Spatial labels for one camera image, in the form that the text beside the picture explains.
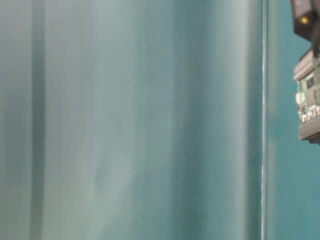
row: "black connector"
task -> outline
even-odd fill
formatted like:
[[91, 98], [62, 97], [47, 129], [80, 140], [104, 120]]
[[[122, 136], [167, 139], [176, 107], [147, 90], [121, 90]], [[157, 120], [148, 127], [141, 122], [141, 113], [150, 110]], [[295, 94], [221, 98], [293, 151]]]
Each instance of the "black connector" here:
[[294, 33], [310, 42], [318, 21], [313, 2], [313, 0], [291, 0]]

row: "teal wall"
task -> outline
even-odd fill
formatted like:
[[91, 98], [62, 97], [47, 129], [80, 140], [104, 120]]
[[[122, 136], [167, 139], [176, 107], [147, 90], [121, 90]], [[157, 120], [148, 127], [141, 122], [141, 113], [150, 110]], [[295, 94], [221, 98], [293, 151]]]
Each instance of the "teal wall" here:
[[259, 239], [261, 7], [2, 1], [0, 238]]
[[268, 1], [266, 239], [318, 239], [318, 145], [299, 141], [293, 69], [310, 46], [293, 33], [290, 1]]

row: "electronic component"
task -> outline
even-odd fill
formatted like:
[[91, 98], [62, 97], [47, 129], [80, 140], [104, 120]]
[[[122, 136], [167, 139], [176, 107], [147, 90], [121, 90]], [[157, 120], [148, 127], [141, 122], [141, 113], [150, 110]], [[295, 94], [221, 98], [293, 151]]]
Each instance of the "electronic component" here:
[[294, 68], [299, 138], [320, 144], [320, 0], [291, 0], [293, 30], [311, 47]]

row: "teal curtain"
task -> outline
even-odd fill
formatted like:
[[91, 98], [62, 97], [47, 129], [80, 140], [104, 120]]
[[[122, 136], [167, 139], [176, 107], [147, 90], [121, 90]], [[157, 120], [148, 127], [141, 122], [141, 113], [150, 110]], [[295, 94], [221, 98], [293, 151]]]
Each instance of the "teal curtain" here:
[[1, 1], [0, 239], [259, 239], [261, 9]]

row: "circuit board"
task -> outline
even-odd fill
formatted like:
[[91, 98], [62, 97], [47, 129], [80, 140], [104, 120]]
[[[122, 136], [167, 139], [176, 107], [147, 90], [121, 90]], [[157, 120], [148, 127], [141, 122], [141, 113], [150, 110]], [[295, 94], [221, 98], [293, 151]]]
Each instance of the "circuit board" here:
[[295, 95], [301, 123], [306, 123], [320, 115], [320, 69], [316, 68], [297, 81]]

